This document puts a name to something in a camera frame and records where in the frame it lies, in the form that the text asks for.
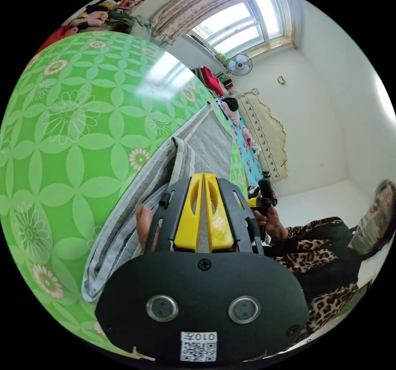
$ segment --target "red cloth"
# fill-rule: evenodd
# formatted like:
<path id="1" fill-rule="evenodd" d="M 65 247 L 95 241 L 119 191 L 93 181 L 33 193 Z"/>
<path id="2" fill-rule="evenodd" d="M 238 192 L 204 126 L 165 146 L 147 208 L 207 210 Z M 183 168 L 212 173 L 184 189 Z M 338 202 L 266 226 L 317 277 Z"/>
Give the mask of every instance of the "red cloth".
<path id="1" fill-rule="evenodd" d="M 202 77 L 205 80 L 206 86 L 209 87 L 210 89 L 216 91 L 220 95 L 220 97 L 222 97 L 223 89 L 220 86 L 219 79 L 216 76 L 213 76 L 210 69 L 207 68 L 206 66 L 204 66 L 200 69 L 201 69 Z"/>
<path id="2" fill-rule="evenodd" d="M 40 53 L 40 51 L 46 49 L 48 46 L 51 46 L 58 40 L 61 40 L 62 37 L 65 35 L 65 33 L 71 28 L 71 22 L 69 24 L 66 24 L 65 26 L 62 26 L 58 28 L 43 44 L 42 46 L 37 50 L 36 54 Z"/>

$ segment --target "window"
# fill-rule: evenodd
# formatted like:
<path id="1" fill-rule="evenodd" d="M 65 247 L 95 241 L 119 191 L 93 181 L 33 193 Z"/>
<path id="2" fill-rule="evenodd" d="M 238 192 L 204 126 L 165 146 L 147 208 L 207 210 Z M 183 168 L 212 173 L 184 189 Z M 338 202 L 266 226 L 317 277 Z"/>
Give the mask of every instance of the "window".
<path id="1" fill-rule="evenodd" d="M 190 34 L 213 53 L 230 57 L 261 45 L 279 45 L 277 41 L 290 39 L 290 27 L 286 0 L 249 0 L 214 14 Z"/>

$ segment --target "blue bedsheet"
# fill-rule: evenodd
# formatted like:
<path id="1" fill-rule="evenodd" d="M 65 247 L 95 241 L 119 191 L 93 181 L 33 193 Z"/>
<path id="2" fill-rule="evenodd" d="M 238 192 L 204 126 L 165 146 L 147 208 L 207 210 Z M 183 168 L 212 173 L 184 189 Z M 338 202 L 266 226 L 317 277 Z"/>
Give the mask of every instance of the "blue bedsheet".
<path id="1" fill-rule="evenodd" d="M 215 98 L 215 101 L 219 107 L 223 109 L 221 99 Z M 250 185 L 257 186 L 259 179 L 261 179 L 263 175 L 259 160 L 254 157 L 253 151 L 248 148 L 248 145 L 243 138 L 240 127 L 244 126 L 245 123 L 243 122 L 242 118 L 240 120 L 239 126 L 236 126 L 230 118 L 227 120 L 227 122 L 232 129 L 234 138 L 238 145 L 239 153 L 242 157 L 243 165 L 245 167 L 246 176 L 248 177 L 247 180 L 249 181 Z"/>

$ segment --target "floral curtain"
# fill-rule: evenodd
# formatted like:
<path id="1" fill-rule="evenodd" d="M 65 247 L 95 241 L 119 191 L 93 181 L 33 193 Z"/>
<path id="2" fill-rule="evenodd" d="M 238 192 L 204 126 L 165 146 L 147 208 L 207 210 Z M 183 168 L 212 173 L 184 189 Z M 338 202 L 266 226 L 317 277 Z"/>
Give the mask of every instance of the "floral curtain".
<path id="1" fill-rule="evenodd" d="M 208 17 L 246 0 L 172 0 L 151 19 L 153 37 L 173 44 Z"/>

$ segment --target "pillow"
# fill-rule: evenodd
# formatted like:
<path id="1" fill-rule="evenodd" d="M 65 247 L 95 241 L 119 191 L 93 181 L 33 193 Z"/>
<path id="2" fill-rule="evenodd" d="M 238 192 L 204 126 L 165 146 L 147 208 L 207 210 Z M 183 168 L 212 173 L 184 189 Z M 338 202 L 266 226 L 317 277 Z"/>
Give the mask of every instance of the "pillow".
<path id="1" fill-rule="evenodd" d="M 234 125 L 238 126 L 239 122 L 241 120 L 241 118 L 239 116 L 239 112 L 237 110 L 232 111 L 230 109 L 230 107 L 228 106 L 228 103 L 225 101 L 222 101 L 222 106 L 223 106 L 224 112 L 229 116 L 229 118 L 234 123 Z"/>

